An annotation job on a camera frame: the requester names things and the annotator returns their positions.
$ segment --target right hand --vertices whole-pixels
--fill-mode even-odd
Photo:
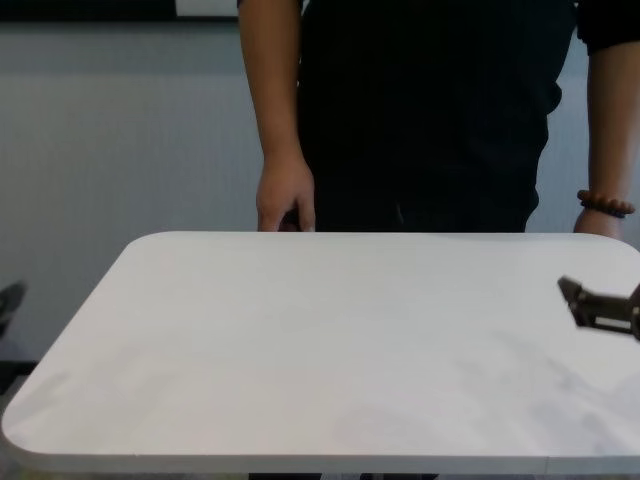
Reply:
[[[261,232],[315,230],[313,175],[300,149],[267,155],[256,199]],[[283,225],[285,215],[298,211],[300,225]]]

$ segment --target black object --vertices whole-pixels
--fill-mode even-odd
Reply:
[[[15,283],[0,292],[0,339],[4,336],[26,292],[27,287],[23,283]]]
[[[0,0],[0,22],[224,21],[236,17],[183,17],[177,0]]]
[[[0,292],[0,339],[24,299],[27,287],[16,283]],[[37,362],[0,362],[0,395],[3,395],[16,377],[29,375],[37,366]]]
[[[567,277],[558,285],[578,327],[633,335],[640,341],[640,286],[631,297],[623,298],[596,295]]]

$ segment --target fingers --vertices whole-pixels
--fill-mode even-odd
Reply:
[[[258,212],[258,231],[259,232],[277,232],[280,230],[280,222],[282,222],[284,214],[278,215],[273,212]]]
[[[313,190],[298,198],[298,217],[300,230],[314,232],[316,229],[316,210],[313,202]]]

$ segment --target robotic arm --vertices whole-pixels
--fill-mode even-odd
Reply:
[[[633,335],[640,341],[640,286],[630,298],[591,293],[567,277],[558,280],[576,325]]]

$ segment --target white table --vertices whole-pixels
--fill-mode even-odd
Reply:
[[[556,281],[629,295],[574,235],[167,233],[131,244],[2,429],[45,470],[640,472],[640,344]]]

